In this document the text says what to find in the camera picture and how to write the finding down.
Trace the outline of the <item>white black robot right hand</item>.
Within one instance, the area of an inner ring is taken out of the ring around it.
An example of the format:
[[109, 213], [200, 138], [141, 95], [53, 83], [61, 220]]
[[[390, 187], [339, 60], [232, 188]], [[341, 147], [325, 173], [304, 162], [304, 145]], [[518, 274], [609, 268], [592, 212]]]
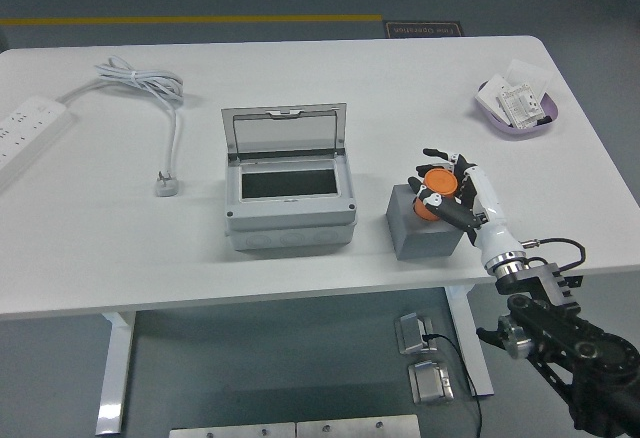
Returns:
[[490, 275], [500, 278], [524, 269], [524, 247], [510, 233], [484, 170], [459, 153], [425, 148], [423, 154], [432, 161], [408, 179], [414, 205], [465, 232]]

